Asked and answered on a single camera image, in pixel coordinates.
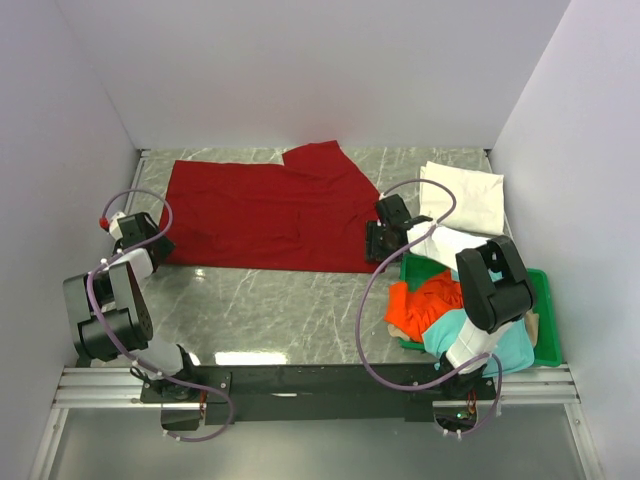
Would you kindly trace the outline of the red t shirt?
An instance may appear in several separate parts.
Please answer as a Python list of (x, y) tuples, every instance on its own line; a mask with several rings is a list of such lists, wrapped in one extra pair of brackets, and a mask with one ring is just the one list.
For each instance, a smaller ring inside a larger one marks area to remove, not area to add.
[(366, 224), (379, 192), (335, 141), (280, 164), (175, 162), (160, 224), (181, 266), (371, 273)]

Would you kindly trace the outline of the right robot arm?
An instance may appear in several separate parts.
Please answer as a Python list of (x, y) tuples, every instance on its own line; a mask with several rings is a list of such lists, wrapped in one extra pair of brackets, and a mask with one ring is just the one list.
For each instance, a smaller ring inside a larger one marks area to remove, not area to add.
[(535, 307), (537, 294), (518, 250), (509, 237), (494, 237), (478, 247), (461, 250), (455, 254), (455, 260), (465, 322), (453, 344), (441, 355), (439, 377), (416, 386), (388, 381), (366, 359), (361, 343), (361, 316), (367, 295), (379, 274), (417, 243), (414, 240), (399, 245), (374, 270), (367, 282), (356, 314), (356, 348), (367, 373), (385, 387), (417, 392), (439, 386), (447, 397), (460, 399), (480, 381), (488, 360), (499, 360), (494, 353), (498, 341), (512, 323)]

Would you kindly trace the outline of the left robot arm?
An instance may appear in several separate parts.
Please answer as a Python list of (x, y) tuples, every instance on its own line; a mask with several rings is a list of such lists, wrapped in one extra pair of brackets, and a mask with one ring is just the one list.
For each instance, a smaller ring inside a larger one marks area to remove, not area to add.
[[(129, 372), (163, 399), (189, 401), (200, 388), (193, 359), (182, 346), (154, 335), (151, 315), (139, 286), (141, 280), (156, 272), (175, 244), (163, 236), (143, 247), (138, 245), (160, 232), (147, 212), (132, 215), (118, 212), (108, 221), (107, 231), (115, 239), (115, 252), (129, 252), (115, 262), (113, 273), (104, 269), (94, 276), (97, 305), (124, 348), (158, 368), (152, 371), (132, 365)], [(93, 360), (113, 361), (120, 355), (90, 303), (87, 280), (86, 274), (79, 274), (66, 279), (62, 286), (71, 338), (82, 367), (88, 367)]]

